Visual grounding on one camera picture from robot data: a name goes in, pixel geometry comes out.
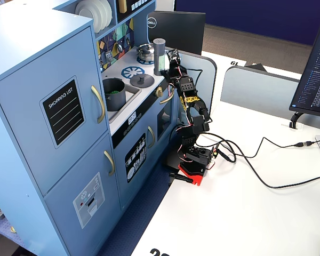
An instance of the black cable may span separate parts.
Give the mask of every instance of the black cable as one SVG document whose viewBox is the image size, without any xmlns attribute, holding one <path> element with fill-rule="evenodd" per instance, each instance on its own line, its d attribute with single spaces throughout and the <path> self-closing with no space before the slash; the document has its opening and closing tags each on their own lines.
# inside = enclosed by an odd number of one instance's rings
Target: black cable
<svg viewBox="0 0 320 256">
<path fill-rule="evenodd" d="M 184 126 L 184 125 L 183 125 L 183 124 L 177 124 L 175 127 L 173 127 L 173 129 L 171 130 L 171 133 L 170 133 L 169 143 L 171 142 L 171 137 L 172 137 L 173 131 L 175 130 L 175 128 L 177 128 L 177 127 L 179 127 L 179 126 Z"/>
<path fill-rule="evenodd" d="M 195 84 L 195 85 L 197 86 L 198 79 L 199 79 L 199 77 L 201 76 L 203 70 L 202 70 L 202 69 L 192 69 L 192 68 L 187 68 L 186 70 L 199 71 L 199 72 L 200 72 L 199 75 L 197 76 L 197 79 L 196 79 L 196 84 Z"/>
<path fill-rule="evenodd" d="M 216 135 L 216 134 L 213 134 L 213 133 L 205 133 L 205 134 L 209 134 L 209 135 L 212 135 L 212 136 L 215 136 L 215 137 L 221 139 L 220 136 L 218 136 L 218 135 Z M 314 143 L 320 142 L 320 140 L 316 140 L 316 141 L 299 142 L 299 143 L 296 143 L 296 144 L 293 144 L 293 145 L 288 145 L 288 146 L 280 146 L 280 145 L 272 142 L 272 141 L 269 140 L 268 138 L 263 137 L 262 140 L 261 140 L 260 145 L 259 145 L 258 148 L 257 148 L 257 151 L 256 151 L 255 155 L 253 155 L 253 156 L 245 156 L 245 157 L 246 157 L 246 158 L 255 158 L 255 157 L 257 156 L 258 152 L 260 151 L 260 148 L 261 148 L 261 146 L 262 146 L 262 144 L 263 144 L 264 139 L 267 140 L 267 141 L 269 141 L 271 144 L 274 144 L 276 147 L 279 147 L 279 148 L 289 148 L 289 147 L 298 147 L 298 148 L 301 148 L 301 147 L 308 147 L 308 146 L 313 145 Z M 216 145 L 218 145 L 218 144 L 219 144 L 219 142 L 216 142 L 215 144 L 212 144 L 212 145 L 209 145 L 209 146 L 206 146 L 206 147 L 213 147 L 213 146 L 216 146 Z M 232 153 L 232 154 L 234 153 L 233 150 L 230 150 L 230 148 L 227 148 L 224 144 L 221 144 L 221 145 L 222 145 L 224 148 L 226 148 L 230 153 Z M 244 155 L 237 154 L 237 153 L 235 153 L 235 155 L 236 155 L 236 156 L 243 156 L 243 157 L 244 157 Z"/>
<path fill-rule="evenodd" d="M 244 153 L 242 152 L 242 150 L 240 149 L 240 147 L 235 144 L 233 141 L 231 140 L 222 140 L 219 142 L 219 144 L 221 144 L 222 142 L 230 142 L 232 144 L 234 144 L 236 146 L 236 148 L 239 150 L 239 152 L 241 152 L 243 158 L 246 160 L 246 162 L 248 163 L 248 165 L 250 166 L 250 168 L 252 169 L 252 171 L 255 173 L 255 175 L 257 176 L 257 178 L 268 188 L 272 188 L 272 189 L 281 189 L 281 188 L 288 188 L 288 187 L 296 187 L 296 186 L 299 186 L 299 185 L 303 185 L 303 184 L 307 184 L 307 183 L 310 183 L 312 181 L 315 181 L 315 180 L 319 180 L 320 177 L 316 177 L 316 178 L 313 178 L 313 179 L 310 179 L 310 180 L 306 180 L 306 181 L 303 181 L 303 182 L 299 182 L 299 183 L 294 183 L 294 184 L 289 184 L 289 185 L 283 185 L 283 186 L 271 186 L 271 185 L 268 185 L 266 184 L 262 179 L 261 177 L 258 175 L 258 173 L 256 172 L 256 170 L 254 169 L 254 167 L 251 165 L 251 163 L 249 162 L 248 158 L 244 155 Z"/>
<path fill-rule="evenodd" d="M 218 135 L 216 135 L 216 134 L 214 134 L 214 133 L 202 132 L 201 134 L 208 134 L 208 135 L 215 136 L 215 137 L 217 137 L 217 138 L 219 138 L 219 139 L 221 139 L 221 140 L 225 140 L 225 139 L 222 138 L 221 136 L 218 136 Z M 235 153 L 234 149 L 232 148 L 232 146 L 231 146 L 228 142 L 226 142 L 226 144 L 229 146 L 230 149 L 228 149 L 228 150 L 231 152 L 231 154 L 233 155 L 234 159 L 230 159 L 230 158 L 229 158 L 228 156 L 226 156 L 223 152 L 221 152 L 218 148 L 216 148 L 216 150 L 219 150 L 219 151 L 217 151 L 217 153 L 218 153 L 218 154 L 221 154 L 225 160 L 227 160 L 227 161 L 229 161 L 229 162 L 231 162 L 231 163 L 235 163 L 235 162 L 236 162 L 236 155 L 237 155 L 237 154 Z M 198 147 L 201 147 L 201 148 L 212 147 L 212 146 L 203 147 L 203 146 L 198 145 L 197 143 L 196 143 L 196 145 L 197 145 Z"/>
</svg>

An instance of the gray lid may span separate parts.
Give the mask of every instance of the gray lid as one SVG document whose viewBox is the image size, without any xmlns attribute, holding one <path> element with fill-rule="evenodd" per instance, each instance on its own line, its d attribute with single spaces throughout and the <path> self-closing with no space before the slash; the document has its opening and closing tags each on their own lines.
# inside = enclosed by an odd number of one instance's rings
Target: gray lid
<svg viewBox="0 0 320 256">
<path fill-rule="evenodd" d="M 154 78 L 147 74 L 135 75 L 130 78 L 131 85 L 138 88 L 147 88 L 154 84 Z"/>
<path fill-rule="evenodd" d="M 162 39 L 162 38 L 156 38 L 153 40 L 153 44 L 166 44 L 166 40 L 165 39 Z"/>
<path fill-rule="evenodd" d="M 137 52 L 141 53 L 144 56 L 153 56 L 154 47 L 153 44 L 142 44 L 137 48 Z"/>
</svg>

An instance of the blue cabinet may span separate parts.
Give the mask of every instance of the blue cabinet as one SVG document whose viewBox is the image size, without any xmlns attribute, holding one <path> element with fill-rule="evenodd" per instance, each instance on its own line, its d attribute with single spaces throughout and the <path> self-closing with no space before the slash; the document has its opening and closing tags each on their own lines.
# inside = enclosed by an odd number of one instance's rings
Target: blue cabinet
<svg viewBox="0 0 320 256">
<path fill-rule="evenodd" d="M 86 28 L 0 81 L 0 104 L 43 195 L 107 131 L 92 92 L 102 95 L 95 60 Z"/>
<path fill-rule="evenodd" d="M 116 176 L 105 154 L 112 156 L 108 134 L 45 197 L 71 256 L 95 255 L 120 218 Z"/>
<path fill-rule="evenodd" d="M 168 134 L 177 124 L 178 96 L 168 102 L 168 91 L 157 99 L 115 148 L 117 183 L 121 209 L 125 208 L 151 173 Z"/>
<path fill-rule="evenodd" d="M 156 119 L 148 110 L 114 150 L 121 209 L 130 202 L 150 173 L 153 163 L 149 157 L 155 144 Z"/>
</svg>

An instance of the gold cabinet handle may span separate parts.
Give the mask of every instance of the gold cabinet handle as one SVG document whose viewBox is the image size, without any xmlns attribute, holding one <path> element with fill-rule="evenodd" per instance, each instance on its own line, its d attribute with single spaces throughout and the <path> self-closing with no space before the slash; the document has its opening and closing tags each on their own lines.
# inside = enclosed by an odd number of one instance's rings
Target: gold cabinet handle
<svg viewBox="0 0 320 256">
<path fill-rule="evenodd" d="M 172 89 L 171 95 L 167 99 L 160 101 L 160 104 L 165 104 L 166 102 L 169 102 L 173 98 L 173 96 L 174 96 L 174 88 Z"/>
<path fill-rule="evenodd" d="M 112 168 L 113 168 L 112 171 L 109 172 L 109 176 L 112 176 L 112 175 L 114 174 L 114 172 L 115 172 L 115 164 L 114 164 L 114 161 L 113 161 L 112 157 L 109 155 L 109 153 L 106 152 L 106 151 L 105 151 L 105 156 L 109 159 L 109 161 L 110 161 L 110 163 L 111 163 L 111 166 L 112 166 Z"/>
<path fill-rule="evenodd" d="M 152 146 L 154 146 L 154 143 L 155 143 L 155 135 L 154 135 L 153 130 L 150 128 L 150 126 L 148 127 L 148 130 L 150 131 L 151 136 L 153 137 L 153 142 L 152 142 L 152 144 L 148 146 L 148 148 L 151 148 Z"/>
<path fill-rule="evenodd" d="M 97 91 L 97 89 L 95 88 L 95 86 L 91 86 L 91 91 L 93 92 L 93 94 L 95 94 L 95 96 L 97 97 L 98 101 L 101 104 L 101 108 L 102 108 L 102 114 L 99 118 L 97 118 L 97 123 L 101 123 L 105 117 L 106 111 L 105 111 L 105 104 L 103 103 L 102 97 L 100 95 L 100 93 Z"/>
</svg>

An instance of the control panel sticker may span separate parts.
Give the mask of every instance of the control panel sticker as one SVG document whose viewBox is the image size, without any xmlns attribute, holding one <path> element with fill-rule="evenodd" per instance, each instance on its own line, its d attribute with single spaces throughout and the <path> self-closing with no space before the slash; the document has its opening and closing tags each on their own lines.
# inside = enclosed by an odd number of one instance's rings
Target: control panel sticker
<svg viewBox="0 0 320 256">
<path fill-rule="evenodd" d="M 146 134 L 144 133 L 125 157 L 128 183 L 146 161 L 146 148 Z"/>
<path fill-rule="evenodd" d="M 47 98 L 43 107 L 57 145 L 84 122 L 75 79 Z"/>
<path fill-rule="evenodd" d="M 106 200 L 98 172 L 73 201 L 75 211 L 83 229 Z"/>
</svg>

